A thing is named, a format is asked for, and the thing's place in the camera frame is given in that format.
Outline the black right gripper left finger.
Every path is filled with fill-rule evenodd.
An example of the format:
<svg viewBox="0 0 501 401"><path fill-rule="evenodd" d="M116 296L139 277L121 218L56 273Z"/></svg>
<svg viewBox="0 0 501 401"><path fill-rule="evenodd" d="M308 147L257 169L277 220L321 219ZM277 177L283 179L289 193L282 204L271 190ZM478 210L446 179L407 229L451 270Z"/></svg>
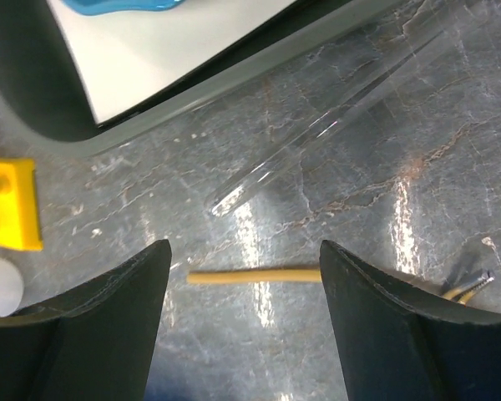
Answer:
<svg viewBox="0 0 501 401"><path fill-rule="evenodd" d="M120 266L0 317L0 400L141 400L171 265L158 240Z"/></svg>

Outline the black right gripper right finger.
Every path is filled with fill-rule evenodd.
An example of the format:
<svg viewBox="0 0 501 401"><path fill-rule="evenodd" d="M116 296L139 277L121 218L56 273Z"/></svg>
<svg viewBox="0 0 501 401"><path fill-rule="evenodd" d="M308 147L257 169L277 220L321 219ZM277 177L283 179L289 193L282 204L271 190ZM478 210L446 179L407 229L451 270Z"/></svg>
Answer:
<svg viewBox="0 0 501 401"><path fill-rule="evenodd" d="M333 241L319 262L350 400L501 400L501 313L425 292Z"/></svg>

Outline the clear glass test tube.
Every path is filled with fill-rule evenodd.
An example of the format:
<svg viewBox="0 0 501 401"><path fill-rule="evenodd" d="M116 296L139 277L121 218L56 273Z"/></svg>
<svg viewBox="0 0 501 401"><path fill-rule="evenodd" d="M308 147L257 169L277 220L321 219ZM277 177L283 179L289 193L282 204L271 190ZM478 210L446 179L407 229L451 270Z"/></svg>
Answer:
<svg viewBox="0 0 501 401"><path fill-rule="evenodd" d="M206 199L206 210L222 217L243 206L304 154L342 132L372 106L457 45L488 18L486 1L451 1L436 9L414 32L378 61L358 70L342 91L327 93L324 112L292 129L282 142L231 176Z"/></svg>

